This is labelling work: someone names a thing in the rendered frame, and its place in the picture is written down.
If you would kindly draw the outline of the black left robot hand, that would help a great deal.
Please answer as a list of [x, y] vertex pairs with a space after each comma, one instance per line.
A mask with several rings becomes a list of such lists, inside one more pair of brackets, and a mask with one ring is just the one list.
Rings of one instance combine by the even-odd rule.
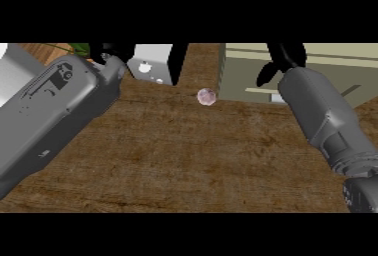
[[[116, 56], [126, 65], [128, 60], [134, 55], [135, 43], [90, 43], [90, 58], [98, 64], [104, 63], [104, 58]], [[178, 82], [181, 66], [187, 51], [187, 43], [171, 44], [171, 52], [168, 57], [168, 70], [171, 75], [169, 86], [174, 86]]]

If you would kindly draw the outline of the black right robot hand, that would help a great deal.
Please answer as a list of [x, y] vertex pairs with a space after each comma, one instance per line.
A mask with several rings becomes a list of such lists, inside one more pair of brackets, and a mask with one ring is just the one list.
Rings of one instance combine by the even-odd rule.
[[255, 85], [261, 87], [270, 82], [277, 72], [284, 73], [295, 67], [304, 67], [307, 61], [307, 53], [302, 43], [273, 43], [267, 44], [270, 62], [262, 66]]

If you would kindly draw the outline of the pale olive open drawer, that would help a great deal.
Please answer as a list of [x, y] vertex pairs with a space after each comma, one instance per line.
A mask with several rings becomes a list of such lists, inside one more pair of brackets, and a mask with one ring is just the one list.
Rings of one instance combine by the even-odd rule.
[[[355, 108], [378, 96], [378, 43], [305, 43], [305, 67], [320, 72], [349, 106]], [[218, 56], [218, 98], [221, 100], [283, 104], [277, 92], [281, 73], [255, 86], [270, 61], [264, 43], [225, 43]]]

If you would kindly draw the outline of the pale pink can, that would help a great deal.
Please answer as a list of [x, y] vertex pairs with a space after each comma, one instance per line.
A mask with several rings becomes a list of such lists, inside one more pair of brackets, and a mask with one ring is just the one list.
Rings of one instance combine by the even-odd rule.
[[211, 106], [217, 100], [215, 92], [209, 88], [200, 89], [196, 94], [196, 99], [202, 105]]

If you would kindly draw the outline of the white appliance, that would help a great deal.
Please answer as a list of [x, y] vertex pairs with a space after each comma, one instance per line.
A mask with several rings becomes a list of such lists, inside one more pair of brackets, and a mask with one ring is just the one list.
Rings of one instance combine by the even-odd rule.
[[137, 44], [126, 67], [137, 80], [171, 85], [168, 57], [171, 44]]

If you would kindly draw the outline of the green plant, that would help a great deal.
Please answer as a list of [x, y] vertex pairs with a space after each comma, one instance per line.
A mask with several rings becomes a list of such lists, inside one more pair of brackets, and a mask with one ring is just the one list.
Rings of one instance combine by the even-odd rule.
[[88, 58], [90, 57], [90, 45], [87, 43], [69, 43], [73, 54]]

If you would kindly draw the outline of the pale grey appliance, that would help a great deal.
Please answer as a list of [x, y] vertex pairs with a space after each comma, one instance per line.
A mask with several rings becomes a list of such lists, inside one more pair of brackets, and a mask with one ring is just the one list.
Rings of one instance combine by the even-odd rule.
[[16, 43], [0, 43], [0, 107], [42, 70], [42, 63]]

